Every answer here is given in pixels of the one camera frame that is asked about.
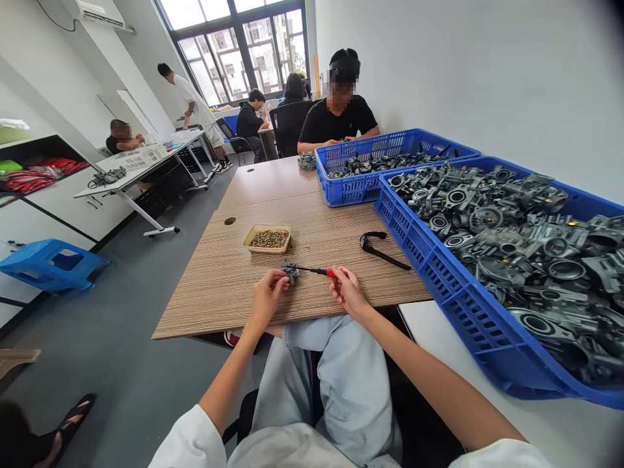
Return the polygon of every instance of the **gray floor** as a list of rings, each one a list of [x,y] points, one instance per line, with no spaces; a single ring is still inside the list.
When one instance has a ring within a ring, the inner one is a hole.
[[[48,300],[2,342],[43,351],[3,395],[23,407],[36,433],[54,429],[85,393],[99,395],[60,468],[147,466],[229,356],[192,339],[152,341],[151,335],[235,170],[159,218],[179,226],[177,235],[147,239],[148,223],[134,219],[100,252],[114,263],[94,288]],[[257,369],[262,357],[254,359]],[[258,381],[248,371],[233,418]]]

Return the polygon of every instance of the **table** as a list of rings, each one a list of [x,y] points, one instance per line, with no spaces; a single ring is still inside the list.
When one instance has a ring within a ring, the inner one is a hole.
[[[275,132],[273,131],[273,124],[269,121],[268,127],[264,128],[264,125],[258,130],[258,136],[260,137],[260,143],[265,151],[266,160],[273,161],[278,158],[275,152]]]
[[[494,387],[434,301],[399,306],[412,337],[477,388],[557,467],[619,466],[624,411],[581,400],[517,400]]]
[[[235,221],[225,224],[229,218]],[[286,254],[245,250],[242,242],[253,224],[291,224]],[[364,232],[383,230],[371,203],[329,208],[315,173],[299,170],[294,157],[239,168],[153,338],[205,335],[243,326],[251,310],[252,285],[286,259],[303,267],[348,265],[361,278],[364,293],[375,307],[430,300],[414,271],[402,270],[360,248]],[[391,237],[374,242],[379,250],[406,263]],[[302,273],[297,286],[284,295],[272,323],[341,313],[344,310],[329,295],[327,278]]]
[[[153,231],[146,231],[145,233],[143,233],[143,236],[154,237],[155,235],[163,234],[163,233],[167,233],[167,232],[171,232],[171,231],[178,233],[178,232],[180,232],[180,228],[179,227],[175,227],[175,226],[162,227],[158,223],[158,221],[156,221],[154,218],[152,218],[147,212],[145,212],[145,210],[143,210],[143,208],[141,208],[139,205],[137,205],[132,198],[130,198],[128,195],[126,195],[125,190],[129,189],[134,184],[139,182],[143,177],[145,177],[146,175],[150,174],[151,172],[153,172],[154,170],[156,170],[158,167],[162,166],[163,164],[165,164],[172,157],[174,157],[178,161],[179,164],[182,164],[182,166],[184,166],[184,169],[188,172],[188,176],[191,178],[191,180],[193,182],[193,187],[188,188],[186,190],[187,192],[190,191],[190,190],[199,190],[199,189],[208,190],[207,182],[210,180],[210,178],[212,178],[216,174],[216,170],[218,169],[218,166],[214,163],[214,161],[213,161],[213,159],[211,157],[210,151],[209,151],[208,147],[206,146],[204,138],[205,138],[205,133],[203,131],[190,132],[188,134],[188,137],[185,138],[185,141],[184,141],[183,145],[181,145],[180,147],[176,148],[174,151],[171,151],[164,159],[161,159],[156,164],[153,164],[153,165],[151,165],[149,167],[146,167],[146,168],[129,170],[127,172],[127,174],[125,175],[125,177],[117,180],[113,184],[103,185],[101,187],[96,187],[96,188],[86,188],[82,192],[74,195],[73,197],[74,198],[80,198],[80,197],[84,197],[84,196],[95,195],[95,194],[100,194],[100,193],[105,193],[105,192],[115,193],[119,197],[121,197],[121,199],[123,201],[125,201],[128,205],[130,205],[133,210],[135,210],[138,214],[143,216],[143,218],[145,218],[153,227],[156,228]],[[190,144],[195,142],[195,141],[197,141],[198,139],[200,139],[201,145],[202,145],[204,151],[206,152],[206,155],[208,156],[208,159],[210,160],[210,163],[213,166],[213,170],[208,175],[206,174],[206,171],[203,169],[203,167],[200,164],[200,162],[197,160],[197,156],[195,156],[195,153],[193,152],[193,149],[190,147]],[[195,180],[195,177],[193,177],[193,175],[191,174],[189,169],[186,167],[186,165],[180,159],[179,152],[181,150],[185,149],[185,148],[188,148],[189,153],[191,154],[193,160],[195,161],[195,164],[197,164],[198,168],[200,169],[200,171],[201,171],[201,173],[202,173],[202,175],[204,177],[204,179],[202,181],[202,184],[198,184],[197,183],[197,181]]]

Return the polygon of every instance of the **cable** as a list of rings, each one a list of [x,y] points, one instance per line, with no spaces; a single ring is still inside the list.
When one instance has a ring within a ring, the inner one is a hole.
[[[77,19],[75,19],[73,21],[73,29],[67,29],[66,27],[61,26],[60,24],[58,24],[55,20],[53,20],[50,15],[47,13],[46,9],[44,8],[44,6],[41,4],[41,2],[39,2],[39,0],[37,0],[37,3],[39,4],[39,6],[41,7],[41,9],[44,11],[45,15],[48,17],[48,19],[50,21],[52,21],[56,26],[60,27],[61,29],[64,29],[65,31],[67,31],[68,33],[74,33],[76,31],[76,21],[78,21]]]

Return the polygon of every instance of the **white t-shirt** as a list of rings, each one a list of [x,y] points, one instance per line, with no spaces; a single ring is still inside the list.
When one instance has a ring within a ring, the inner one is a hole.
[[[190,84],[180,75],[176,74],[174,74],[174,83],[179,89],[182,98],[187,103],[195,102],[195,109],[193,110],[193,114],[195,115],[197,120],[199,120],[199,123],[203,126],[204,129],[207,129],[210,125],[216,122],[215,116],[210,110],[210,107],[208,107],[206,101],[203,100],[202,95],[197,92],[195,86]]]
[[[182,415],[156,451],[149,468],[348,467],[355,465],[303,422],[265,428],[242,440],[226,457],[221,436],[208,415],[195,405]],[[398,467],[385,455],[370,468]],[[553,468],[538,449],[511,439],[459,457],[449,468]]]

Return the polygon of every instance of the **screwdriver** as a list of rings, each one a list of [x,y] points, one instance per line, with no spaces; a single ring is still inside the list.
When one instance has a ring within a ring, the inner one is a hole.
[[[325,276],[329,276],[330,278],[335,278],[338,279],[338,277],[335,275],[335,273],[333,272],[333,270],[331,268],[302,268],[300,266],[297,267],[299,270],[305,270],[305,271],[311,271],[312,273],[316,273],[316,274],[322,274]],[[346,271],[343,271],[343,274],[346,277],[349,277],[349,275],[346,273]]]

